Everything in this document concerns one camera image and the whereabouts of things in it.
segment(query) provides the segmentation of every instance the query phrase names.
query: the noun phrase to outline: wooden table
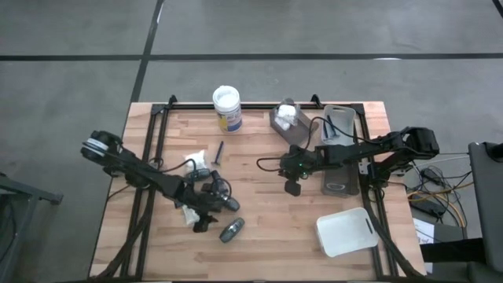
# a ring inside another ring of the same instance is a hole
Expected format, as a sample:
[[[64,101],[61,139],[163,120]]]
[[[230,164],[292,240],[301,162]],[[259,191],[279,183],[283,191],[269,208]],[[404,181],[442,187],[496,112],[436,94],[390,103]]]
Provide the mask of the wooden table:
[[[389,132],[384,103],[363,104],[371,137]],[[143,151],[151,105],[133,103],[130,107],[123,141],[124,146],[137,156]],[[304,112],[312,117],[320,115],[321,110]],[[312,145],[319,143],[319,131],[320,127],[313,135]],[[171,110],[164,142],[164,167],[180,164],[184,155],[200,150],[206,151],[210,164],[220,141],[225,145],[222,166],[217,169],[232,184],[233,196],[240,201],[241,209],[236,213],[223,211],[216,215],[220,222],[212,223],[209,231],[193,233],[192,227],[185,225],[182,211],[175,210],[172,201],[158,194],[144,280],[298,281],[375,277],[369,249],[329,258],[320,250],[315,232],[317,218],[361,207],[361,195],[349,198],[322,195],[322,173],[318,172],[301,181],[302,195],[293,197],[284,192],[284,178],[261,171],[255,165],[260,157],[280,156],[288,151],[286,141],[269,126],[266,110],[244,110],[243,127],[234,134],[219,130],[213,110]],[[263,166],[275,167],[277,163]],[[181,168],[173,174],[183,174],[184,170]],[[110,193],[124,185],[123,179],[115,179]],[[108,202],[91,275],[102,271],[123,244],[133,198],[134,190],[131,189],[115,195]],[[388,186],[384,205],[394,242],[413,266],[424,273],[424,262],[403,187]],[[223,244],[218,236],[222,228],[237,216],[243,217],[246,225],[234,240]],[[382,244],[380,254],[386,265]]]

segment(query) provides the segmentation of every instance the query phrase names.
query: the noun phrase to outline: black metal frame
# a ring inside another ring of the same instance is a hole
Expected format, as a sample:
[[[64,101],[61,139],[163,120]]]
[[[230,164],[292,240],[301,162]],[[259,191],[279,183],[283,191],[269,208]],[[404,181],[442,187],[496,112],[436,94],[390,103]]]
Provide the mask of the black metal frame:
[[[311,98],[311,101],[313,103],[299,103],[301,109],[322,109],[324,105],[320,102],[318,96],[315,94]],[[143,156],[142,159],[147,162],[149,160],[149,154],[151,150],[151,144],[152,144],[152,137],[153,137],[153,131],[156,123],[156,117],[162,113],[162,120],[161,120],[161,125],[160,125],[160,134],[158,137],[157,141],[157,147],[156,147],[156,155],[151,159],[154,162],[159,162],[161,155],[162,155],[162,150],[163,150],[163,141],[164,141],[164,135],[166,133],[166,126],[167,126],[167,118],[170,110],[197,110],[197,109],[214,109],[213,104],[209,103],[200,103],[200,104],[176,104],[177,99],[175,96],[171,96],[170,101],[166,105],[159,105],[159,104],[154,104],[152,105],[152,110],[151,110],[151,115],[150,115],[150,120],[149,120],[149,125],[148,125],[148,130],[147,130],[147,135],[145,138],[145,147],[143,150]],[[241,106],[242,109],[272,109],[275,106],[274,103],[271,104],[266,104],[266,103],[247,103],[243,104]],[[358,118],[360,119],[360,123],[362,126],[362,132],[363,132],[363,137],[364,138],[369,138],[369,128],[366,122],[366,117],[365,117],[365,110],[363,107],[363,104],[361,103],[354,103],[354,104],[340,104],[340,106],[346,106],[353,108],[356,113],[358,114]],[[360,175],[360,185],[361,186],[366,186],[366,182],[362,182],[364,175],[361,175],[359,172],[358,174]],[[362,190],[362,193],[368,192],[368,188],[365,188]],[[134,195],[134,202],[133,202],[133,207],[132,207],[132,212],[131,212],[131,217],[130,217],[130,225],[128,228],[128,238],[131,235],[131,231],[134,230],[136,223],[138,221],[138,214],[140,210],[140,203],[141,203],[141,198],[143,195],[143,190],[137,189],[135,195]],[[112,278],[103,278],[104,281],[107,282],[116,282],[116,281],[141,281],[142,276],[143,276],[143,269],[145,267],[145,255],[146,255],[146,249],[148,246],[148,240],[149,240],[149,230],[150,230],[150,219],[152,218],[152,213],[153,213],[153,205],[154,205],[154,197],[155,197],[155,191],[154,190],[149,190],[148,192],[148,198],[147,198],[147,204],[145,207],[145,213],[149,213],[149,220],[148,224],[145,226],[141,233],[141,242],[140,242],[140,248],[138,252],[138,261],[137,261],[137,266],[134,272],[134,275],[129,275],[129,269],[130,269],[130,253],[127,255],[127,257],[124,259],[119,276],[118,277],[112,277]],[[384,209],[384,202],[382,199],[382,196],[380,193],[376,192],[376,202],[377,202],[377,208],[378,208],[378,218],[384,227],[385,231],[389,234],[389,227],[387,224],[387,217]],[[378,247],[373,247],[371,248],[372,251],[372,257],[373,257],[373,267],[376,272],[376,277],[380,278],[384,275],[382,263],[381,263],[381,258],[380,258],[380,253],[379,253],[379,248]],[[386,253],[387,253],[387,261],[388,265],[390,266],[390,275],[391,276],[398,276],[398,271],[396,268],[396,262],[393,259],[391,253],[387,250],[386,248]]]
[[[12,245],[10,245],[9,250],[6,253],[6,257],[3,259],[4,261],[1,262],[2,265],[0,266],[0,282],[10,282],[21,246],[24,238],[26,237],[28,227],[30,226],[31,219],[33,218],[33,214],[35,213],[35,208],[39,200],[47,200],[51,204],[58,205],[61,203],[63,195],[49,193],[45,190],[13,181],[2,174],[0,174],[0,189],[4,190],[0,193],[0,202],[5,203],[7,201],[13,201],[12,198],[14,197],[19,197],[20,200],[26,200],[27,202],[26,208],[24,209],[24,215],[20,217],[20,222],[14,231],[15,234]]]

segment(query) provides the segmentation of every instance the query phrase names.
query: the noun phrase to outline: concrete floor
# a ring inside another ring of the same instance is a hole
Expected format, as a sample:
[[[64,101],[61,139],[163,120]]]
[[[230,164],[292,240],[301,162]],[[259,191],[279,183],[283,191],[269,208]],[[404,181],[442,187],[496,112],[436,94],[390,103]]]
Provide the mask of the concrete floor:
[[[3,0],[0,55],[141,54],[155,4]],[[166,0],[152,53],[503,52],[502,25],[491,0]],[[86,277],[110,179],[79,148],[94,129],[122,132],[138,66],[0,62],[0,171],[64,194],[59,207],[40,205],[20,281]],[[501,74],[499,59],[158,61],[139,100],[210,101],[229,84],[242,101],[384,101],[393,130],[430,127],[443,152],[464,152],[469,142],[503,139]],[[468,160],[437,165],[445,175],[469,170]],[[417,183],[413,172],[407,182]],[[461,196],[468,235],[479,237],[473,189]]]

